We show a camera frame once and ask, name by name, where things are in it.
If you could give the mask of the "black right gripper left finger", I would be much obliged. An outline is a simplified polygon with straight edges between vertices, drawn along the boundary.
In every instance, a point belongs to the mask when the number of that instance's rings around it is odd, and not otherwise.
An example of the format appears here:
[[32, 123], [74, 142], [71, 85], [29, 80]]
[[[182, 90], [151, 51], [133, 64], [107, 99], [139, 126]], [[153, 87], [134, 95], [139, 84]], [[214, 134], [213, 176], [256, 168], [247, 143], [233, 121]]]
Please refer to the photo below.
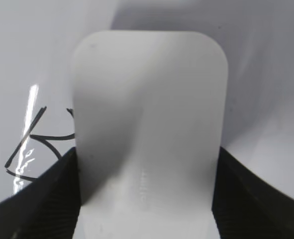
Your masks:
[[71, 239], [81, 207], [76, 149], [0, 203], [0, 239]]

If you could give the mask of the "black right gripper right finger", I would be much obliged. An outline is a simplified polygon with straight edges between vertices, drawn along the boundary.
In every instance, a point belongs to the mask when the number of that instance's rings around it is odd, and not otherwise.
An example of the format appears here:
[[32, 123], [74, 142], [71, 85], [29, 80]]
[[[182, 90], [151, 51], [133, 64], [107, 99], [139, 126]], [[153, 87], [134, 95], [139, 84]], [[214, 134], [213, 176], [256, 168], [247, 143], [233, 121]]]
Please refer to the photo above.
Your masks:
[[222, 239], [294, 239], [294, 199], [220, 148], [212, 213]]

